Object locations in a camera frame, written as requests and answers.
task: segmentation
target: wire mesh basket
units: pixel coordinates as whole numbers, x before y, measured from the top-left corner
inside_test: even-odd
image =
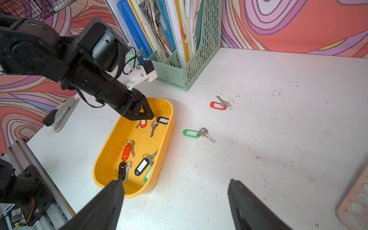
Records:
[[[0,14],[42,21],[76,0],[0,0]]]

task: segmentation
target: key ring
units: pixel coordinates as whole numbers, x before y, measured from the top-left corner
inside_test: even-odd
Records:
[[[122,164],[123,164],[123,162],[121,162],[121,163],[120,163],[119,167],[120,167],[120,168],[125,168],[125,167],[126,167],[126,165],[125,165],[124,167],[122,167],[122,166],[121,166]]]

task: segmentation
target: red key tag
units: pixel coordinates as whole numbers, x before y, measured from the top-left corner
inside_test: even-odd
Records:
[[[127,159],[129,158],[130,150],[132,148],[132,141],[127,140],[125,144],[126,146],[124,147],[123,155],[121,156],[122,161],[127,161]]]
[[[217,102],[211,102],[210,105],[214,109],[219,109],[219,110],[225,110],[226,109],[220,103],[217,103]]]
[[[141,120],[141,128],[144,128],[147,126],[147,120]]]

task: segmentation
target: swirl pattern wall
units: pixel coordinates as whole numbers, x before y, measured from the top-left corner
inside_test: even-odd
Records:
[[[368,0],[223,0],[221,45],[368,58]]]
[[[92,17],[101,17],[121,34],[103,0],[78,0],[45,22],[61,36],[79,34]],[[0,154],[18,138],[30,139],[42,119],[75,91],[42,76],[0,75]]]

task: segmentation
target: table surface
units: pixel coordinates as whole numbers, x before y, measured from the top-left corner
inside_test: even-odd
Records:
[[[293,229],[347,229],[335,210],[367,158],[367,73],[367,59],[221,48],[189,92],[142,83],[176,126],[156,186],[124,199],[117,229],[234,229],[232,178]],[[217,95],[232,109],[212,109]],[[81,101],[28,142],[76,212],[101,190],[92,168],[118,117]],[[183,135],[202,127],[217,143]]]

